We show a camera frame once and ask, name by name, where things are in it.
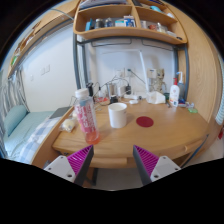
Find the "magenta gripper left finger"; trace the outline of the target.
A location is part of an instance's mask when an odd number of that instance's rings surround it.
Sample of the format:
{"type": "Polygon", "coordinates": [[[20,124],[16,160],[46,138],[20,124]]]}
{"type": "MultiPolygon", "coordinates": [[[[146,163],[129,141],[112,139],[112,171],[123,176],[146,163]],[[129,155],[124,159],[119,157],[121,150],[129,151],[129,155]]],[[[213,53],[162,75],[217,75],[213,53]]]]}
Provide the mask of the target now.
{"type": "Polygon", "coordinates": [[[82,186],[93,155],[94,148],[90,145],[69,156],[58,156],[45,171],[82,186]]]}

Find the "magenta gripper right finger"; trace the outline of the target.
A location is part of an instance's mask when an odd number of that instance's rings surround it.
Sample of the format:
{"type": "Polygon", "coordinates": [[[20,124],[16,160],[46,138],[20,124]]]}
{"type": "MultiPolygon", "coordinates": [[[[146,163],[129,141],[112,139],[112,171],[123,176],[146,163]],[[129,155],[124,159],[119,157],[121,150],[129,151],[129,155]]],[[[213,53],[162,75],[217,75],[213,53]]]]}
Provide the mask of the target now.
{"type": "Polygon", "coordinates": [[[158,157],[137,145],[133,146],[133,157],[143,185],[180,170],[180,167],[167,156],[158,157]]]}

